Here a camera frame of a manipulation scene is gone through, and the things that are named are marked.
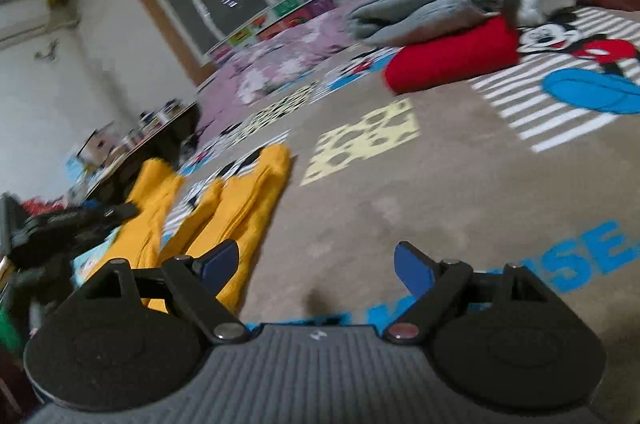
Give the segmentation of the low dark cluttered table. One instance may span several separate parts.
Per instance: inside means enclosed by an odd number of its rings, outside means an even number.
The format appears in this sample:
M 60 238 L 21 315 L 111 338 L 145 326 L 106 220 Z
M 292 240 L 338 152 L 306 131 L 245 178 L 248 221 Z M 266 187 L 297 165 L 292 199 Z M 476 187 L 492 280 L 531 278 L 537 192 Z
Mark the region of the low dark cluttered table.
M 126 151 L 114 164 L 90 181 L 87 191 L 81 192 L 74 203 L 123 203 L 134 187 L 143 163 L 150 159 L 160 159 L 171 170 L 177 171 L 183 142 L 195 134 L 200 119 L 201 108 L 198 103 L 183 107 L 174 118 L 154 129 L 134 149 Z

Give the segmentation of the purple floral quilt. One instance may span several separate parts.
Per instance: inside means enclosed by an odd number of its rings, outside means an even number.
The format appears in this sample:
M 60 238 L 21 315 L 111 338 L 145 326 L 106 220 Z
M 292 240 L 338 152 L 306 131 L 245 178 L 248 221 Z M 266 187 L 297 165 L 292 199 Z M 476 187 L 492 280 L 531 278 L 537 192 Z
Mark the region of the purple floral quilt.
M 333 10 L 232 55 L 198 93 L 198 142 L 207 143 L 227 126 L 244 119 L 250 105 L 352 46 L 354 38 L 347 18 L 366 1 L 346 0 Z

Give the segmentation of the red folded garment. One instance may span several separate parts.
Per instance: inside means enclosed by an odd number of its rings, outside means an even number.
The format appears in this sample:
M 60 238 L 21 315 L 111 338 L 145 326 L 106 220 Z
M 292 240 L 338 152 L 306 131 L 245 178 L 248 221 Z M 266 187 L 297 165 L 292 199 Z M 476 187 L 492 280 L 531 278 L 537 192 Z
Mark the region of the red folded garment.
M 481 77 L 519 60 L 518 30 L 498 15 L 473 28 L 401 48 L 385 67 L 383 79 L 400 95 Z

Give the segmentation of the red patterned clothing pile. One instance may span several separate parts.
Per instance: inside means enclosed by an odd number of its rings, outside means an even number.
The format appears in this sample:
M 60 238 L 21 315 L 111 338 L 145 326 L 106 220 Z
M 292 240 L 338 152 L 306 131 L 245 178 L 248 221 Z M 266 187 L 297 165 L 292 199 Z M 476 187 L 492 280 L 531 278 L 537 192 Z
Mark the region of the red patterned clothing pile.
M 33 197 L 21 202 L 21 207 L 30 215 L 38 216 L 56 212 L 66 208 L 66 202 L 63 198 L 54 200 L 45 200 L 40 197 Z

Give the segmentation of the colourful alphabet foam border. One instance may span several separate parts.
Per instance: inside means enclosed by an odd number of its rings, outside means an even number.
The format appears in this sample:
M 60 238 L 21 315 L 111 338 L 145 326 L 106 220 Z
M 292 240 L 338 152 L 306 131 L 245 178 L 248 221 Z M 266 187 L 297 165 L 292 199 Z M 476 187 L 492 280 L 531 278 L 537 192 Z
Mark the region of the colourful alphabet foam border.
M 226 36 L 217 34 L 218 42 L 205 53 L 214 64 L 221 64 L 243 47 L 269 40 L 278 33 L 304 24 L 339 7 L 347 0 L 281 0 L 243 22 Z

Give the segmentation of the grey Mickey Mouse blanket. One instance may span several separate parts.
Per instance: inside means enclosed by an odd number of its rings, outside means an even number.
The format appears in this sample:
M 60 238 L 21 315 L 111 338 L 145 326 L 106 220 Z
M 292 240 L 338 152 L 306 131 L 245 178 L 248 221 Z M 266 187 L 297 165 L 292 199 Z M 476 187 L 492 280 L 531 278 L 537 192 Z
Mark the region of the grey Mickey Mouse blanket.
M 639 418 L 639 120 L 558 103 L 540 87 L 592 62 L 527 55 L 489 76 L 397 96 L 384 52 L 353 46 L 203 139 L 160 235 L 217 176 L 290 148 L 288 185 L 255 255 L 248 322 L 385 322 L 408 302 L 407 240 L 479 270 L 535 271 L 598 333 L 597 410 Z

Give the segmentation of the yellow knitted sweater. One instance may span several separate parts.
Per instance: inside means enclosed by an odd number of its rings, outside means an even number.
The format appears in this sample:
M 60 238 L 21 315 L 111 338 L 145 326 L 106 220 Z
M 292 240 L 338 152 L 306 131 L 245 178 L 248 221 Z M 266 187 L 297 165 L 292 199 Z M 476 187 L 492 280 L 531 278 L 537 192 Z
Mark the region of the yellow knitted sweater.
M 139 209 L 139 215 L 119 228 L 113 243 L 89 274 L 94 275 L 110 259 L 128 259 L 134 268 L 155 268 L 178 255 L 198 259 L 231 239 L 239 247 L 239 266 L 216 299 L 232 314 L 239 314 L 257 252 L 288 184 L 291 162 L 288 146 L 271 145 L 262 149 L 252 172 L 214 179 L 195 210 L 161 244 L 166 218 L 184 178 L 163 160 L 146 160 L 128 197 Z

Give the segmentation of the grey folded garment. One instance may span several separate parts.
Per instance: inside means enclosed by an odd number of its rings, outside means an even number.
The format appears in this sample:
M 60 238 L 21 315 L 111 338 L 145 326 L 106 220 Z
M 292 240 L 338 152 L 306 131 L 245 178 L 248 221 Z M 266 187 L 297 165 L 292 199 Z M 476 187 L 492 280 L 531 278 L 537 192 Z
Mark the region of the grey folded garment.
M 503 14 L 514 27 L 520 0 L 367 0 L 347 17 L 352 37 L 376 47 L 407 46 L 473 28 Z

